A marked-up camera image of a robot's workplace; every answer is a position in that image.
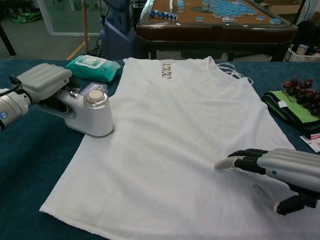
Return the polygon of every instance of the grapes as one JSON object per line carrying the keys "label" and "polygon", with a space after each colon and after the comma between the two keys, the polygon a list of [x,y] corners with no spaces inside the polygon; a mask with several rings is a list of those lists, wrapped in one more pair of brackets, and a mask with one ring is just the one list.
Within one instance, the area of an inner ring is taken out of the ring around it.
{"label": "grapes", "polygon": [[308,78],[301,83],[297,78],[287,79],[283,83],[285,92],[289,96],[295,96],[296,103],[308,109],[313,116],[320,117],[320,91],[312,89],[314,80]]}

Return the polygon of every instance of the white t-shirt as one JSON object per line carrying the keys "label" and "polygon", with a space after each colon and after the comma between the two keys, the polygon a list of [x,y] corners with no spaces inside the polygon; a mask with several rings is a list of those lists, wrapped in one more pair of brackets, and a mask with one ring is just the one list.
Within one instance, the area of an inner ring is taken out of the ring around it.
{"label": "white t-shirt", "polygon": [[[171,64],[172,78],[162,77]],[[203,60],[130,58],[110,98],[116,131],[85,136],[40,211],[112,240],[271,240],[319,236],[319,209],[282,216],[285,183],[214,163],[247,148],[294,147],[246,78]]]}

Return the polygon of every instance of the green cloth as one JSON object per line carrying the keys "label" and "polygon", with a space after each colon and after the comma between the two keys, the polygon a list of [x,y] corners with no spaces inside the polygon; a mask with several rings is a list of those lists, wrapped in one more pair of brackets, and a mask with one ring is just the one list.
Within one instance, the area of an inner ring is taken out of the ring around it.
{"label": "green cloth", "polygon": [[[289,96],[283,91],[271,91],[270,93],[273,93],[279,99],[279,101],[284,101],[288,105],[288,108],[291,110],[291,112],[293,112],[294,115],[296,115],[303,124],[312,123],[320,120],[318,116],[312,116],[308,109],[298,104],[295,96]],[[277,111],[281,116],[286,118],[282,114],[282,112],[279,111],[279,108],[275,107],[273,104],[268,104],[268,106],[270,106],[272,109]]]}
{"label": "green cloth", "polygon": [[15,13],[12,14],[12,21],[18,24],[30,23],[42,19],[41,12],[37,13]]}

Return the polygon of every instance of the teal tablecloth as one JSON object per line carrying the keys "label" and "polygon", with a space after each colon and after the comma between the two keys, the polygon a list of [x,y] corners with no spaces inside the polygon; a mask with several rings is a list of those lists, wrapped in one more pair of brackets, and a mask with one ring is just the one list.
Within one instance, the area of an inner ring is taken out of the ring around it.
{"label": "teal tablecloth", "polygon": [[[67,61],[0,60],[0,88],[10,87],[8,75],[19,75],[40,63],[66,65]],[[262,96],[281,89],[282,82],[294,74],[304,81],[315,80],[320,89],[319,63],[234,62],[238,72],[254,80]],[[82,87],[88,81],[80,80]],[[113,95],[119,79],[109,84]],[[299,132],[276,119],[297,150],[311,149],[299,139]],[[31,106],[29,113],[0,132],[0,240],[6,239],[103,239],[40,213],[56,182],[76,152],[83,134],[66,127],[62,118]]]}

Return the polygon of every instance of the green mat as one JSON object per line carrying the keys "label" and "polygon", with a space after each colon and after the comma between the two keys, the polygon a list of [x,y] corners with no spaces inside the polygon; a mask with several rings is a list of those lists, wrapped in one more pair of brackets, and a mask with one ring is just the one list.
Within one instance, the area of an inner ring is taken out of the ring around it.
{"label": "green mat", "polygon": [[[268,91],[262,100],[278,118],[299,129],[307,138],[320,133],[320,118],[312,116],[308,109],[298,104],[295,96],[289,96],[284,91]],[[280,107],[279,102],[285,102],[286,106]]]}

